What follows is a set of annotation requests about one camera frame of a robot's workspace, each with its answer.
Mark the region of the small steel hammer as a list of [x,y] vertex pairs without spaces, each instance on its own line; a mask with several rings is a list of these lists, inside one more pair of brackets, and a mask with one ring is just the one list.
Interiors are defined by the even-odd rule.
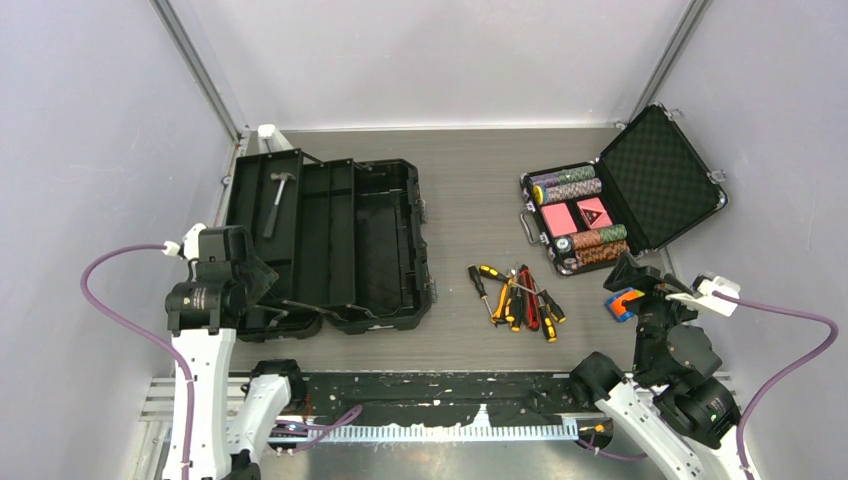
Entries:
[[274,197],[274,201],[271,205],[268,218],[266,221],[266,225],[263,229],[262,237],[264,239],[271,239],[274,235],[274,231],[276,228],[276,221],[279,214],[280,203],[283,197],[283,193],[287,183],[294,182],[296,177],[290,172],[278,172],[272,173],[270,175],[270,179],[273,182],[277,182],[277,191]]

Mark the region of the red black pliers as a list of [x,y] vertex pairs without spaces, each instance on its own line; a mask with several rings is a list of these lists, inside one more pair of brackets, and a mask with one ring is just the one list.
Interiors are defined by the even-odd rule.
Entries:
[[540,314],[535,280],[526,264],[522,264],[520,266],[518,273],[519,283],[524,286],[524,289],[522,289],[522,294],[524,296],[524,324],[527,329],[531,331],[538,331],[540,327]]

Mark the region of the black plastic toolbox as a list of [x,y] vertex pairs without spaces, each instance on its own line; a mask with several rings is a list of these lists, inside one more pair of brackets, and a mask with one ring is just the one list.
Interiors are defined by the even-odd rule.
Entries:
[[[290,172],[271,239],[262,237]],[[299,149],[239,158],[226,211],[251,232],[278,281],[238,329],[245,342],[306,339],[322,326],[357,335],[412,330],[436,300],[419,172],[404,159],[322,161]]]

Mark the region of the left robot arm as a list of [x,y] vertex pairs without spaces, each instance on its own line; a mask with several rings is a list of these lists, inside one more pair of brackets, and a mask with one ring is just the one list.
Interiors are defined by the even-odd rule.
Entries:
[[244,402],[227,419],[229,369],[238,327],[277,280],[242,226],[195,225],[175,254],[189,277],[165,298],[170,347],[182,386],[174,391],[165,479],[258,479],[276,419],[298,412],[306,383],[294,360],[259,362]]

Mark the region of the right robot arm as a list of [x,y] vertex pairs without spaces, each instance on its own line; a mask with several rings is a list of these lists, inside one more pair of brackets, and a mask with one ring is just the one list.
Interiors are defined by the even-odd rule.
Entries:
[[730,316],[740,286],[714,274],[686,286],[624,253],[604,287],[640,294],[623,303],[637,320],[633,366],[625,374],[607,355],[591,353],[570,373],[574,403],[603,412],[668,479],[759,478],[737,440],[740,407],[716,376],[722,360],[693,323],[701,312]]

